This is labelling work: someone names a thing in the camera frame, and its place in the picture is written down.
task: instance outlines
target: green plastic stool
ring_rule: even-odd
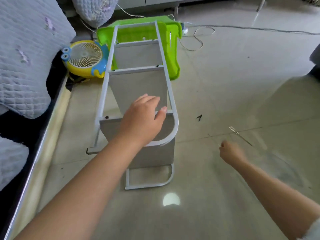
[[[182,27],[180,23],[173,21],[167,16],[118,20],[108,27],[98,29],[98,41],[101,45],[106,44],[108,47],[110,47],[115,26],[150,23],[154,21],[158,22],[162,47],[168,67],[170,80],[175,80],[180,75],[180,67],[177,61],[177,39],[181,39],[182,37]],[[157,39],[157,33],[154,25],[122,28],[118,30],[117,34],[118,43],[152,39]],[[112,67],[114,69],[117,69],[115,60],[113,60]]]

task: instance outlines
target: white metal frame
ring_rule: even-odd
[[[118,29],[132,28],[132,27],[138,27],[138,26],[147,26],[147,25],[152,25],[152,24],[155,25],[158,39],[126,42],[126,43],[117,43]],[[159,44],[163,65],[111,70],[115,47],[129,47],[129,46],[140,46],[140,45],[148,45],[148,44]],[[105,120],[105,118],[103,117],[103,109],[104,109],[104,105],[105,105],[105,99],[106,99],[106,95],[107,95],[107,89],[108,89],[110,75],[129,74],[129,73],[155,71],[155,70],[164,70],[168,94],[169,94],[169,101],[171,104],[171,110],[168,111],[167,113],[170,112],[173,114],[174,127],[173,127],[172,132],[166,138],[159,140],[159,141],[151,141],[149,144],[146,145],[146,147],[166,145],[167,143],[169,143],[170,141],[172,141],[174,139],[174,137],[176,136],[176,134],[178,132],[178,127],[179,127],[177,108],[176,108],[176,104],[174,102],[174,95],[173,95],[173,91],[172,91],[172,87],[171,87],[169,72],[168,72],[168,68],[167,68],[167,64],[166,64],[165,53],[164,53],[164,50],[162,47],[158,24],[155,21],[155,22],[150,22],[150,23],[128,24],[128,25],[115,26],[114,31],[113,31],[113,38],[112,38],[112,42],[111,42],[111,46],[110,46],[110,51],[109,51],[108,62],[107,62],[107,66],[106,66],[106,72],[105,72],[104,81],[103,81],[103,85],[102,85],[102,91],[101,91],[101,95],[100,95],[98,110],[97,110],[97,114],[96,114],[96,118],[95,118],[95,127],[94,127],[95,139],[94,139],[93,146],[87,148],[87,154],[97,154],[99,152],[99,149],[97,148],[97,144],[98,144],[98,137],[99,137],[99,132],[100,132],[100,121]],[[118,118],[122,118],[122,116],[109,118],[109,119],[118,119]],[[130,170],[127,169],[125,189],[126,190],[133,190],[133,189],[159,187],[159,186],[166,185],[172,180],[172,178],[174,176],[174,165],[172,164],[171,167],[172,167],[171,176],[168,179],[168,181],[166,181],[165,183],[143,184],[143,185],[130,185],[130,183],[129,183]]]

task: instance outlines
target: metal leg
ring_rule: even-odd
[[[178,9],[179,9],[179,4],[174,7],[174,20],[178,20]]]
[[[140,184],[140,185],[130,185],[130,169],[127,169],[125,174],[125,190],[136,190],[136,189],[144,189],[144,188],[153,188],[160,187],[166,185],[171,182],[174,177],[174,164],[171,164],[171,176],[168,181],[164,183],[156,183],[156,184]]]
[[[261,8],[263,7],[263,4],[266,2],[266,0],[262,0],[258,9],[257,9],[257,12],[259,12],[261,10]]]

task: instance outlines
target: small tool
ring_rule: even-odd
[[[232,130],[236,135],[238,135],[242,140],[244,140],[246,143],[248,143],[250,146],[253,147],[253,145],[247,141],[245,138],[243,138],[232,126],[229,127],[230,130]]]
[[[200,116],[198,116],[196,119],[199,119],[199,121],[200,121],[201,118],[202,118],[202,114]]]

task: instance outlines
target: gray tile floor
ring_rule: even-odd
[[[179,20],[320,33],[319,8],[300,0],[267,0],[257,13],[259,2],[183,7]],[[219,157],[223,139],[237,141],[250,161],[320,203],[320,83],[306,75],[320,36],[232,28],[199,33],[201,50],[179,45],[177,51],[181,74],[172,82],[179,114],[173,181],[133,191],[124,191],[120,182],[93,239],[285,239],[238,173]],[[199,47],[192,38],[182,43]],[[85,152],[94,136],[101,84],[90,81],[72,92],[39,209],[92,159]],[[108,92],[105,111],[114,110],[114,104]],[[230,125],[254,148],[230,133]],[[162,167],[132,176],[164,181],[167,174]]]

